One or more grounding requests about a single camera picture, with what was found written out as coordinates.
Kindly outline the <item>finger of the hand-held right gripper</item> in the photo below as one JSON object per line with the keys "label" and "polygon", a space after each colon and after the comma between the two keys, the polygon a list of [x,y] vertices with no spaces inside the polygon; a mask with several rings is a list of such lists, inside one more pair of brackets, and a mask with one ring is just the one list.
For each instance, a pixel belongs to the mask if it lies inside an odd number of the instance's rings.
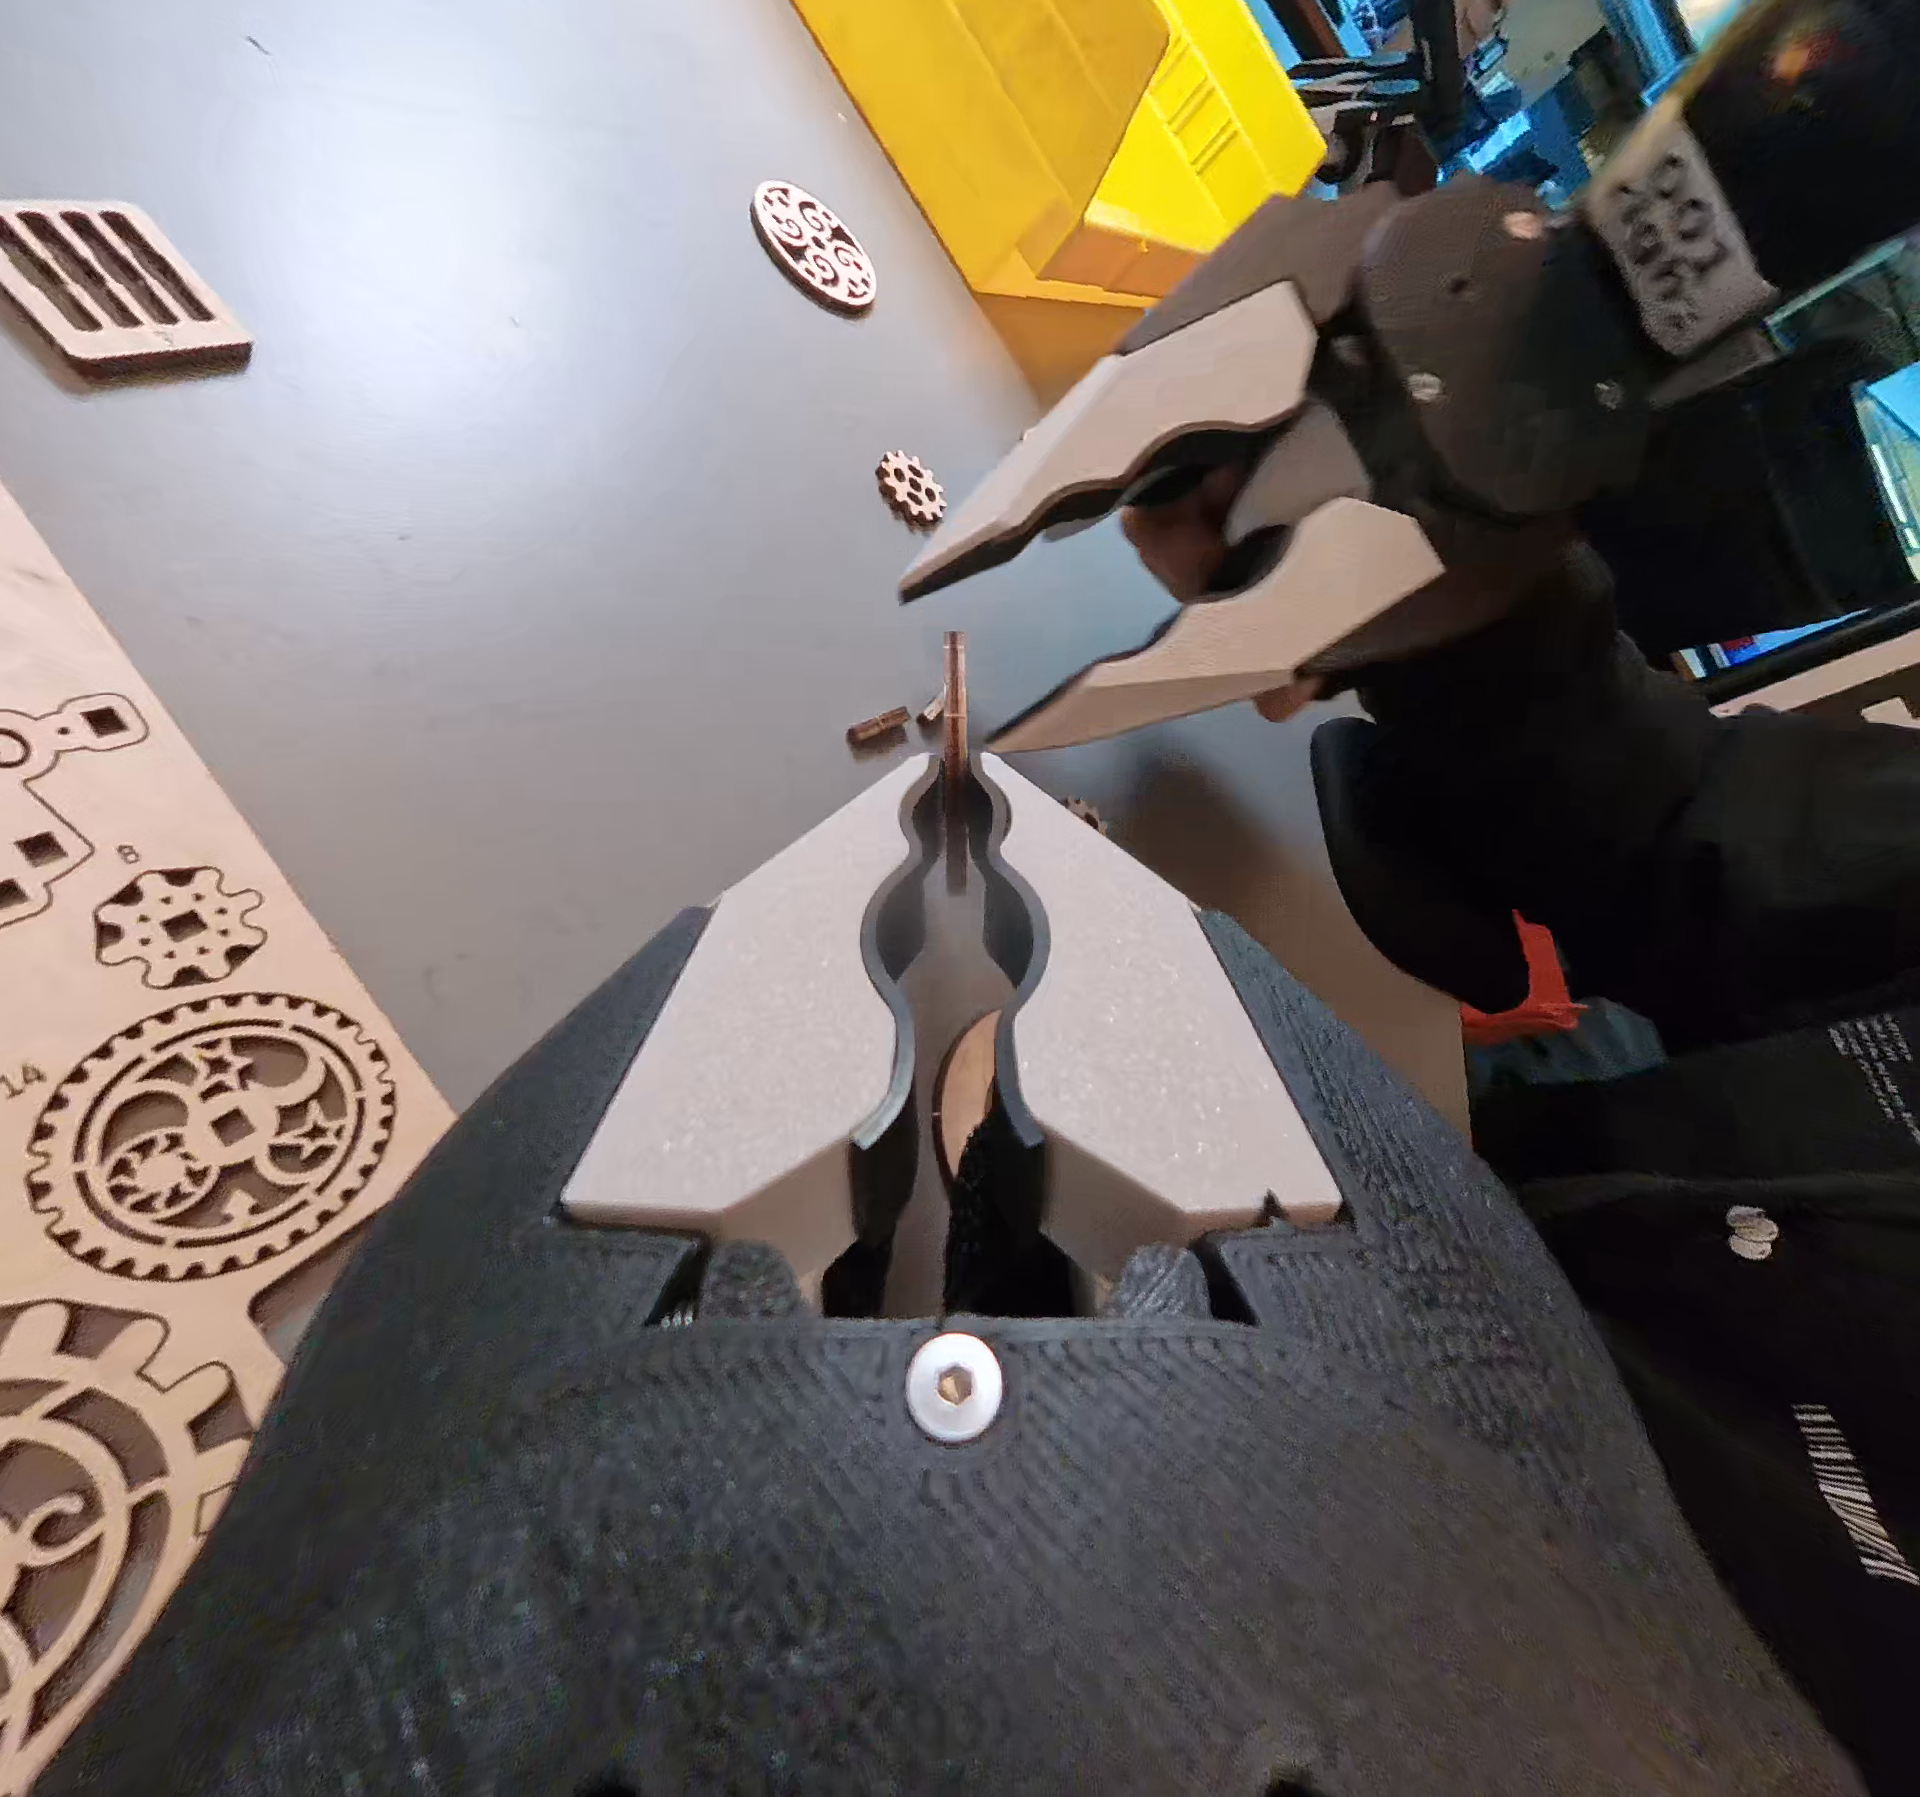
{"label": "finger of the hand-held right gripper", "polygon": [[1140,648],[1086,666],[983,746],[1074,748],[1251,701],[1443,571],[1413,516],[1353,497],[1332,498],[1279,539],[1250,584],[1184,606]]}
{"label": "finger of the hand-held right gripper", "polygon": [[1148,344],[1100,357],[941,520],[899,578],[903,604],[1011,562],[1038,539],[1090,531],[1126,505],[1176,502],[1241,470],[1206,597],[1256,584],[1302,524],[1372,483],[1320,403],[1320,333],[1273,282]]}

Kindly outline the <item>person's black clothing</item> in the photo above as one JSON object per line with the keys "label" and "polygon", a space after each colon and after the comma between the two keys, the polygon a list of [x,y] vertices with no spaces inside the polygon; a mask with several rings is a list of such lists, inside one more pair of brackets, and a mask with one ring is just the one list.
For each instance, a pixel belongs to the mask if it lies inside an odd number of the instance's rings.
{"label": "person's black clothing", "polygon": [[1474,1104],[1697,1544],[1872,1793],[1918,1790],[1915,1009]]}

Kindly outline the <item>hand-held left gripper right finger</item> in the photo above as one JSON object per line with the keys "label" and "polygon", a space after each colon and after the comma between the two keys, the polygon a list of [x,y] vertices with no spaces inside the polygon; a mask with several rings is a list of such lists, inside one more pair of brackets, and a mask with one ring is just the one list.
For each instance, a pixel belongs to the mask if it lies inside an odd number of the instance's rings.
{"label": "hand-held left gripper right finger", "polygon": [[1332,1166],[1203,915],[992,755],[968,839],[1007,984],[968,1139],[968,1311],[1072,1312],[1140,1248],[1332,1224]]}

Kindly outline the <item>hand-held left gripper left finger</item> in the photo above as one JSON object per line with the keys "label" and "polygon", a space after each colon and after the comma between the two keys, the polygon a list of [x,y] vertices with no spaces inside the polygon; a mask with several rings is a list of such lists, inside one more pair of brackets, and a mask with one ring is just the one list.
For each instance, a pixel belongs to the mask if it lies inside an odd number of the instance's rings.
{"label": "hand-held left gripper left finger", "polygon": [[903,975],[940,857],[910,759],[729,887],[564,1191],[588,1227],[754,1242],[809,1305],[872,1305],[918,1171]]}

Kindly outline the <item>person's right forearm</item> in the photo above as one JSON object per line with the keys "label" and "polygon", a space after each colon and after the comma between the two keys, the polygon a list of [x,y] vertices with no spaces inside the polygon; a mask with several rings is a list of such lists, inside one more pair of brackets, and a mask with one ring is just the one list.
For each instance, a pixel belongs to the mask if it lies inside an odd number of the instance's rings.
{"label": "person's right forearm", "polygon": [[1914,728],[1718,716],[1620,633],[1583,547],[1486,630],[1351,683],[1366,724],[1311,755],[1328,859],[1407,975],[1510,1011],[1524,918],[1574,996],[1670,1053],[1915,1009]]}

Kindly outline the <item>slotted wooden grille piece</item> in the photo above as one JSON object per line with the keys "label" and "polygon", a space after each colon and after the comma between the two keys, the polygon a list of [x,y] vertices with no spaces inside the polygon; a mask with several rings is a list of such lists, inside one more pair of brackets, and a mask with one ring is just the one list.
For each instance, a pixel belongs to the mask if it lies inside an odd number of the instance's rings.
{"label": "slotted wooden grille piece", "polygon": [[83,375],[241,363],[254,335],[126,199],[2,199],[2,294]]}

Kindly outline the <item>ornamental round wooden disc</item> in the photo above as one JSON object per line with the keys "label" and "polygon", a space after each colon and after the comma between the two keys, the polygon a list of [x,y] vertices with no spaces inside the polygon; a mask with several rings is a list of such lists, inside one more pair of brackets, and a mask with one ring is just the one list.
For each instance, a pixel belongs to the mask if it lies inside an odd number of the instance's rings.
{"label": "ornamental round wooden disc", "polygon": [[848,318],[873,305],[875,264],[823,199],[770,178],[754,186],[747,213],[759,245],[803,296]]}

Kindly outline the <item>yellow plastic bin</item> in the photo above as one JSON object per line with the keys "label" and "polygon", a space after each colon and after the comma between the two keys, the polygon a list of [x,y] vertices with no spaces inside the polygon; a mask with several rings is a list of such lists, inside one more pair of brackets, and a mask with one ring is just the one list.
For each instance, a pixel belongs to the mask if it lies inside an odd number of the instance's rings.
{"label": "yellow plastic bin", "polygon": [[1245,0],[789,0],[968,286],[1141,307],[1325,137]]}

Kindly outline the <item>wooden puzzle sheet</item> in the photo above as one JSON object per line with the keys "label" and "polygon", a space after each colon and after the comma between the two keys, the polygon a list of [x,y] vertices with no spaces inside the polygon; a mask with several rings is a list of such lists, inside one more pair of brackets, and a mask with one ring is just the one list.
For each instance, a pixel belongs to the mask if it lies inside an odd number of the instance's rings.
{"label": "wooden puzzle sheet", "polygon": [[449,1122],[3,493],[3,1793],[156,1623]]}

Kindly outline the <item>grey desk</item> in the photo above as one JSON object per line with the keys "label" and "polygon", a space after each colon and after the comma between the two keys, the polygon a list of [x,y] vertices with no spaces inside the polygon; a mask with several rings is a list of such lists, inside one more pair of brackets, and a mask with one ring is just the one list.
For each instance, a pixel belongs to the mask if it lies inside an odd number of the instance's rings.
{"label": "grey desk", "polygon": [[788,0],[3,0],[3,195],[252,331],[89,382],[3,305],[3,488],[453,1110],[882,776],[943,630],[990,728],[1170,609],[1112,523],[899,606],[877,458],[959,497],[1041,406]]}

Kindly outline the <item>person's right hand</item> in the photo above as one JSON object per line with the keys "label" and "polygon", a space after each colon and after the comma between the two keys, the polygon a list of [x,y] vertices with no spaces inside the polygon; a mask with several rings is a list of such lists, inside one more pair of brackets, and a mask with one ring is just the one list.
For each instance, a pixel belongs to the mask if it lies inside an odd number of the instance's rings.
{"label": "person's right hand", "polygon": [[1251,477],[1250,465],[1221,463],[1116,512],[1145,573],[1179,604],[1221,598],[1256,584],[1286,549],[1287,531],[1266,526],[1228,539],[1230,516]]}

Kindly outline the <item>black chair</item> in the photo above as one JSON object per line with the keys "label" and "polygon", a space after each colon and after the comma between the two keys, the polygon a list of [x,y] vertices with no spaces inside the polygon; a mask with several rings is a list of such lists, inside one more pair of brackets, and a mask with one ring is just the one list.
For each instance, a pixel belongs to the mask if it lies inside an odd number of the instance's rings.
{"label": "black chair", "polygon": [[1403,49],[1309,55],[1287,81],[1320,133],[1309,180],[1332,195],[1385,183],[1413,197],[1442,178],[1442,146],[1460,127],[1476,54],[1506,25],[1514,0],[1400,0]]}

